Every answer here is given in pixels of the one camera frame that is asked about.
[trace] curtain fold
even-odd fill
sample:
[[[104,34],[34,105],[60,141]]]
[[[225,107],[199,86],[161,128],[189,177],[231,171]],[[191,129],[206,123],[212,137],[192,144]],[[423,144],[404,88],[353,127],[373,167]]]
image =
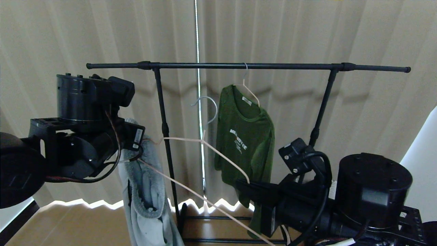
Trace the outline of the curtain fold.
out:
[[[437,5],[433,1],[199,1],[201,62],[340,63],[411,66],[409,74],[340,72],[316,149],[334,177],[350,154],[370,152],[399,162],[437,102]],[[203,70],[201,93],[241,84],[244,70]],[[277,150],[309,142],[329,71],[250,70],[246,83],[275,126],[271,181],[290,171]],[[241,89],[249,98],[250,94]],[[206,118],[212,105],[202,111]],[[209,127],[215,143],[215,127]],[[206,155],[206,196],[237,201]]]
[[[135,96],[121,117],[133,117],[155,141],[162,138],[161,115],[152,71],[87,70],[86,63],[195,62],[194,1],[2,1],[2,125],[26,137],[30,118],[56,117],[56,74],[116,76],[135,83]],[[170,135],[199,138],[195,70],[161,70]],[[200,146],[171,142],[175,177],[202,192]],[[168,174],[165,147],[157,146]],[[39,206],[83,198],[112,204],[122,199],[115,172],[95,184],[45,184],[34,195]],[[170,182],[166,183],[168,197]],[[191,195],[177,189],[179,202]]]

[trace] hanger hook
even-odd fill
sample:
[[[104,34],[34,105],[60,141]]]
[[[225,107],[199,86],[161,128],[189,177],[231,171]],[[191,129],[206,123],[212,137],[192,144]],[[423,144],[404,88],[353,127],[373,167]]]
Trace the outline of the hanger hook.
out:
[[[213,117],[212,119],[210,119],[210,120],[206,123],[206,125],[208,126],[209,123],[211,123],[212,121],[214,121],[214,120],[216,119],[217,114],[218,114],[218,112],[219,112],[219,108],[217,107],[217,103],[215,103],[214,99],[212,99],[212,98],[210,98],[210,97],[208,97],[208,96],[201,96],[201,97],[199,97],[199,98],[196,100],[196,102],[195,102],[194,104],[192,104],[191,106],[195,106],[195,105],[199,102],[199,100],[202,99],[202,98],[206,98],[206,99],[211,100],[211,101],[214,103],[214,106],[215,106],[215,115],[214,115],[214,117]]]
[[[249,68],[247,67],[247,63],[244,63],[244,65],[246,65],[246,72],[243,75],[243,85],[245,85],[244,80],[246,79],[247,72],[249,72]]]

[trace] brown floor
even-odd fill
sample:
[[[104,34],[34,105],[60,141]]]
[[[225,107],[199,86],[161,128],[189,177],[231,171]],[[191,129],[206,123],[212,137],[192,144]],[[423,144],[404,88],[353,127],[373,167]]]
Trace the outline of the brown floor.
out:
[[[197,211],[189,206],[189,214]],[[222,216],[214,211],[213,216]],[[234,216],[250,216],[251,211],[239,207]],[[292,238],[295,231],[290,230]],[[250,239],[246,230],[231,220],[187,220],[184,238],[235,238]],[[281,239],[279,230],[272,239]],[[120,245],[129,246],[129,234],[123,207],[112,210],[106,206],[89,208],[84,204],[63,206],[48,205],[41,208],[6,244],[6,246],[76,246]],[[226,245],[224,243],[186,243],[194,245]]]

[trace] green shirt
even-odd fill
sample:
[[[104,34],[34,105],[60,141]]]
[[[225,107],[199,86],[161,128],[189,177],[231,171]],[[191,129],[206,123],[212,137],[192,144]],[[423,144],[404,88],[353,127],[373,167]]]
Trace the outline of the green shirt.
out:
[[[216,149],[243,169],[250,181],[270,182],[274,127],[267,112],[230,85],[222,90],[218,113]],[[222,171],[223,182],[234,187],[237,179],[245,179],[220,155],[215,155],[214,167]],[[249,207],[250,199],[237,194],[241,204]],[[261,209],[255,204],[250,228],[258,233],[260,220]]]

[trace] clothing rack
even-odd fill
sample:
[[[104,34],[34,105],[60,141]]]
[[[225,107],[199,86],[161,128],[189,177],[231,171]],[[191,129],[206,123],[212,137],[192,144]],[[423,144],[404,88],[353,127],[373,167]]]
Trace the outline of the clothing rack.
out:
[[[175,69],[175,68],[191,68],[191,69],[273,69],[273,70],[330,70],[328,77],[328,83],[326,85],[325,93],[323,95],[322,103],[320,104],[319,114],[314,128],[310,135],[309,145],[316,144],[316,140],[319,137],[319,128],[322,122],[323,114],[328,103],[329,95],[331,93],[332,85],[334,84],[335,77],[338,72],[347,72],[354,70],[367,70],[367,71],[389,71],[389,72],[404,72],[409,73],[410,67],[388,67],[388,66],[372,66],[372,65],[356,65],[353,63],[332,63],[332,64],[316,64],[316,63],[159,63],[142,61],[138,63],[87,63],[88,69],[94,68],[139,68],[143,70],[153,70],[155,73],[156,88],[158,90],[158,100],[161,110],[162,119],[162,133],[164,137],[169,136],[169,127],[167,124],[165,105],[163,98],[163,89],[161,84],[161,69]],[[173,161],[171,158],[171,148],[168,139],[164,140],[166,155],[168,160],[168,167],[170,171],[170,177],[174,179]],[[303,175],[299,177],[299,182],[303,182]],[[176,185],[171,183],[171,189],[173,193],[174,206],[176,207],[176,221],[180,234],[182,235],[184,229],[184,223],[186,219],[229,219],[223,216],[187,216],[187,205],[183,204],[179,211],[179,205],[177,201]],[[250,217],[236,217],[239,220],[250,220]],[[272,243],[286,243],[284,230],[282,227],[281,232],[284,240],[270,240]],[[185,242],[222,242],[222,243],[264,243],[264,241],[256,239],[184,239]]]

